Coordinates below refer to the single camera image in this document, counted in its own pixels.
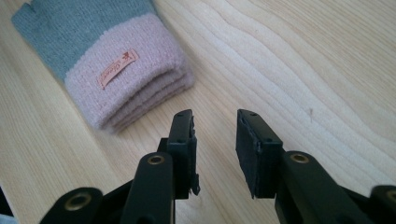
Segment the pink knit fabric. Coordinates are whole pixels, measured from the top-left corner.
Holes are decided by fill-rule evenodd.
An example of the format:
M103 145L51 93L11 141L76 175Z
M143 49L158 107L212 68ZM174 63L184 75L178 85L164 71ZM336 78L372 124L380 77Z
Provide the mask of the pink knit fabric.
M139 58L103 90L97 78L129 49ZM106 31L67 72L64 82L91 126L116 133L192 86L193 76L176 40L157 16L146 14Z

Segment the folded knit fabric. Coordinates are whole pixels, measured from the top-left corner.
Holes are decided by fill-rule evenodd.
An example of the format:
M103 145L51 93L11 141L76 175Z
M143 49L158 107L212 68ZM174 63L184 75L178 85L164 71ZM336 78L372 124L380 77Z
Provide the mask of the folded knit fabric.
M96 129L116 133L193 84L150 0L34 0L12 22Z

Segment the wooden surface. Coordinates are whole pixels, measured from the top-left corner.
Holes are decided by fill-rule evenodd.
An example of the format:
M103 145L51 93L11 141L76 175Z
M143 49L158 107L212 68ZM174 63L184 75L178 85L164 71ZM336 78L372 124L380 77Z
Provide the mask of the wooden surface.
M0 1L0 184L20 223L37 223L67 191L103 193L193 110L199 197L177 223L277 223L251 200L234 151L236 110L259 113L286 150L315 156L340 184L368 195L396 185L396 2L156 0L191 62L194 87L118 135L89 128L10 23Z

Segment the logo on label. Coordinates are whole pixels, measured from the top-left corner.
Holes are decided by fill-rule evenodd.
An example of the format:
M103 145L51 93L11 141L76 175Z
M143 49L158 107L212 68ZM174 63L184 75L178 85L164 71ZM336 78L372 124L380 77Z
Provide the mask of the logo on label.
M136 61L139 56L136 54L134 49L130 49L123 53L117 60L109 65L106 70L99 76L98 82L105 89L105 86L116 76L119 72L126 67L128 64Z

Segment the wood grain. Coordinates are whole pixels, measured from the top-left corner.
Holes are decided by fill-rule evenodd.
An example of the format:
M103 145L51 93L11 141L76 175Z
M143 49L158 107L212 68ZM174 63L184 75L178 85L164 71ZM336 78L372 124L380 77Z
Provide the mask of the wood grain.
M37 223L71 189L107 193L191 108L199 197L177 223L277 223L251 200L234 151L236 110L259 113L286 150L315 156L342 186L396 185L395 1L154 1L196 77L194 87L118 135L87 126L0 2L0 184L20 223Z

